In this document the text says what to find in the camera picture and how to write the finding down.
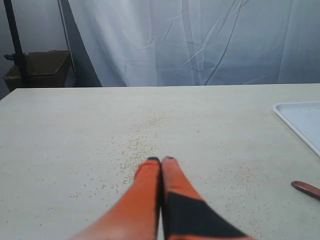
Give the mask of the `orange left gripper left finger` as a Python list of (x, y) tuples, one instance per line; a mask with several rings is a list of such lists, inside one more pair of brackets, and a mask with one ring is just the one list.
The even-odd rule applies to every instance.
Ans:
[(139, 165), (123, 196), (73, 240), (155, 240), (158, 236), (161, 164), (149, 157)]

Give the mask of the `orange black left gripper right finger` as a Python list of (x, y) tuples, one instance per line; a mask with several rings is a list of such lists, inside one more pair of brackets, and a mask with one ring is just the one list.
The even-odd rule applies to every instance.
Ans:
[(178, 161), (170, 156), (161, 163), (166, 240), (251, 240), (218, 215), (189, 182)]

